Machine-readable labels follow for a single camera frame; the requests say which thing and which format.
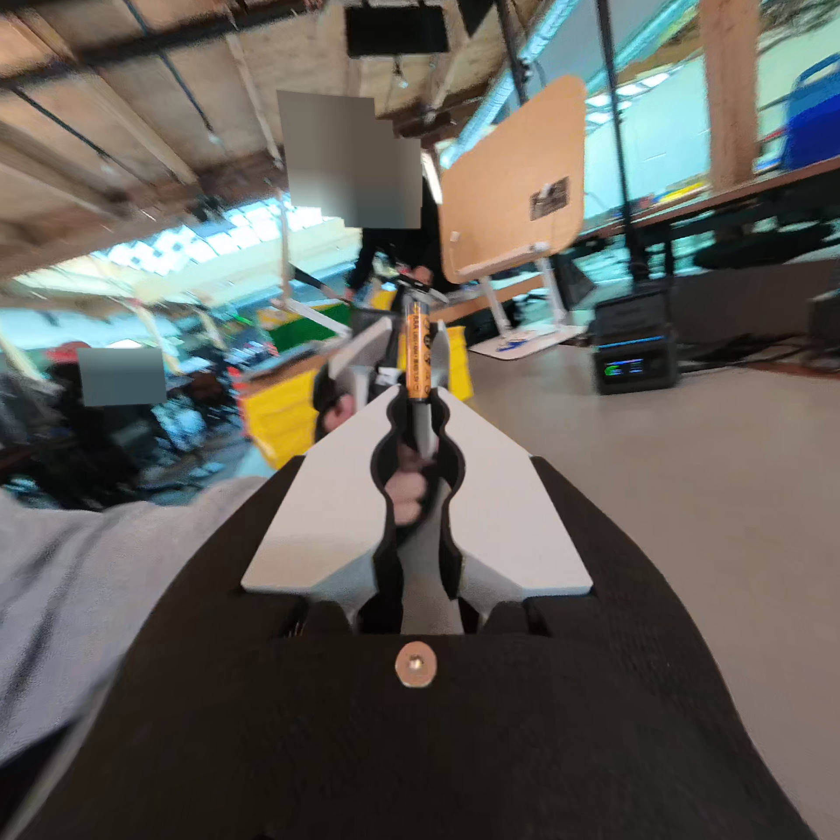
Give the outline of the small black label printer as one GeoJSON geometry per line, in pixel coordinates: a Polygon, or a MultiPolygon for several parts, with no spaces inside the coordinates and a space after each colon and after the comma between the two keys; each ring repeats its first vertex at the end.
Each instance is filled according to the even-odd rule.
{"type": "Polygon", "coordinates": [[[636,291],[595,306],[589,328],[593,381],[601,396],[665,390],[679,379],[669,291],[636,291]]]}

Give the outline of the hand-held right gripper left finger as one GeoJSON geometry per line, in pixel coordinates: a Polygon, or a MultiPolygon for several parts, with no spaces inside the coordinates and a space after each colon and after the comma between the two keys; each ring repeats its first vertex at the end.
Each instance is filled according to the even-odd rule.
{"type": "Polygon", "coordinates": [[[392,524],[374,459],[394,426],[391,386],[304,455],[241,585],[247,592],[298,595],[362,607],[379,590],[375,552],[392,524]]]}

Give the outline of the yellow plastic bin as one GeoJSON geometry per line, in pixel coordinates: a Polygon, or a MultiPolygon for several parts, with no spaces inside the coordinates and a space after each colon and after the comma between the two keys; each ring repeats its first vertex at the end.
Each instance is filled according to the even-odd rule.
{"type": "MultiPolygon", "coordinates": [[[[449,326],[450,391],[462,402],[474,395],[469,372],[465,328],[449,326]]],[[[239,394],[239,407],[253,445],[272,470],[300,456],[314,443],[316,412],[312,407],[313,383],[324,366],[323,357],[292,365],[295,375],[256,386],[239,394]]]]}

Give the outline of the green and yellow bin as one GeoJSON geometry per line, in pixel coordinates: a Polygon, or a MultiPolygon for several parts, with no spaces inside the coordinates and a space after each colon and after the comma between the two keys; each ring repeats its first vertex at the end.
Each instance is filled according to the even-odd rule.
{"type": "Polygon", "coordinates": [[[273,308],[257,311],[259,327],[265,332],[279,353],[294,350],[309,342],[332,340],[344,336],[350,329],[350,306],[335,303],[317,307],[314,311],[329,320],[338,323],[341,330],[335,332],[328,324],[300,315],[299,313],[273,308]]]}

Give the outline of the blue storage case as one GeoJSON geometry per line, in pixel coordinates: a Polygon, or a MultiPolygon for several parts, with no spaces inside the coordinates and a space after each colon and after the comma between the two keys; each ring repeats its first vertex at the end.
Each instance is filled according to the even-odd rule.
{"type": "Polygon", "coordinates": [[[790,172],[839,154],[839,55],[796,78],[786,101],[781,169],[790,172]]]}

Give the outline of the person's left hand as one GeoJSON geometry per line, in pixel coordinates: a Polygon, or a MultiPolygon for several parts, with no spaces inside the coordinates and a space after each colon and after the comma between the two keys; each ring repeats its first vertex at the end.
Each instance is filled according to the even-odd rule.
{"type": "MultiPolygon", "coordinates": [[[[356,402],[353,395],[342,394],[326,411],[318,415],[318,428],[323,435],[330,434],[348,422],[354,414],[356,402]]],[[[432,459],[420,455],[405,440],[400,441],[396,452],[397,468],[385,483],[385,494],[392,502],[395,526],[398,529],[409,529],[424,516],[430,492],[426,473],[432,465],[432,459]]]]}

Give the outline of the plain wooden post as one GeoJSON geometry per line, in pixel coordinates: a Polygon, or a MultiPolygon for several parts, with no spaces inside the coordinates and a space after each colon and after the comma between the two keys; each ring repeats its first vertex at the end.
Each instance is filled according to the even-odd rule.
{"type": "Polygon", "coordinates": [[[699,1],[707,83],[709,181],[723,193],[753,178],[759,153],[757,48],[760,1],[699,1]]]}

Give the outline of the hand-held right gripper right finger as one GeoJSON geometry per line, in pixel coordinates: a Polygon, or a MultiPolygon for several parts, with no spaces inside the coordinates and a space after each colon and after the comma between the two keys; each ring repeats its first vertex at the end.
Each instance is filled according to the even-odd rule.
{"type": "Polygon", "coordinates": [[[439,569],[472,607],[581,596],[592,578],[530,453],[445,388],[436,390],[439,569]]]}

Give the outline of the plain black charger box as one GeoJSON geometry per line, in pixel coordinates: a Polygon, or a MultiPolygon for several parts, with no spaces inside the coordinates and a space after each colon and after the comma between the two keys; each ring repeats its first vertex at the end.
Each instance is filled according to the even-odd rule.
{"type": "Polygon", "coordinates": [[[838,359],[839,289],[826,291],[807,302],[806,336],[813,360],[838,359]]]}

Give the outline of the orange labelled tube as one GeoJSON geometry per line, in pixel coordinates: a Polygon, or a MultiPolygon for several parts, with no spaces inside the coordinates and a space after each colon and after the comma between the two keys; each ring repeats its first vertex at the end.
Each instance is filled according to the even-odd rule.
{"type": "Polygon", "coordinates": [[[405,388],[409,405],[413,447],[424,460],[432,460],[437,446],[433,428],[432,343],[433,330],[427,295],[410,287],[403,299],[405,388]]]}

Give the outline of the black box on stand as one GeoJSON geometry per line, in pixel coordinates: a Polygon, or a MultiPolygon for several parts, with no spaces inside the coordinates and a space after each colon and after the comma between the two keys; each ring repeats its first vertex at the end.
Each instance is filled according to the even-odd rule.
{"type": "Polygon", "coordinates": [[[445,14],[424,3],[363,4],[343,9],[346,51],[353,60],[433,56],[450,51],[445,14]]]}

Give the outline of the large wooden board stand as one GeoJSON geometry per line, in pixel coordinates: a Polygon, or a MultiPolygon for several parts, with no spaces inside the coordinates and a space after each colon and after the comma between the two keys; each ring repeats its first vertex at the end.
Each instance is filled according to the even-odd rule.
{"type": "Polygon", "coordinates": [[[443,173],[438,209],[442,266],[447,280],[479,282],[499,336],[472,351],[516,361],[568,342],[583,332],[567,323],[550,259],[582,231],[584,218],[586,87],[582,79],[553,80],[443,173]],[[548,292],[552,318],[514,329],[490,277],[534,264],[548,292]],[[499,339],[529,333],[512,353],[499,339]]]}

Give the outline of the wooden desk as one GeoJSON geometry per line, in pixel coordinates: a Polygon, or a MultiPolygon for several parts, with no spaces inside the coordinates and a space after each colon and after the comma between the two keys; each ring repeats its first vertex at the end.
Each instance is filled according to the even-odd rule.
{"type": "Polygon", "coordinates": [[[573,258],[623,245],[632,277],[666,277],[680,266],[701,271],[777,266],[838,247],[839,158],[773,171],[723,192],[687,199],[605,222],[578,237],[573,258]]]}

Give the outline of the black stand pole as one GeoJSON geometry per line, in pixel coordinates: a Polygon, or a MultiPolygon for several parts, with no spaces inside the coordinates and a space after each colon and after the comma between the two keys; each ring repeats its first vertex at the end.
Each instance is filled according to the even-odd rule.
{"type": "Polygon", "coordinates": [[[623,147],[621,113],[618,107],[617,74],[615,68],[615,46],[613,39],[612,17],[607,1],[595,2],[596,20],[602,47],[602,56],[606,73],[606,86],[610,98],[612,126],[616,147],[616,162],[619,184],[621,187],[621,219],[628,252],[628,268],[635,287],[640,287],[649,280],[648,256],[646,248],[640,244],[634,226],[634,211],[628,193],[627,168],[623,147]]]}
{"type": "Polygon", "coordinates": [[[515,14],[513,3],[509,1],[495,1],[494,4],[500,22],[500,30],[507,53],[513,87],[517,95],[518,105],[521,107],[529,100],[529,69],[519,55],[518,17],[515,14]]]}

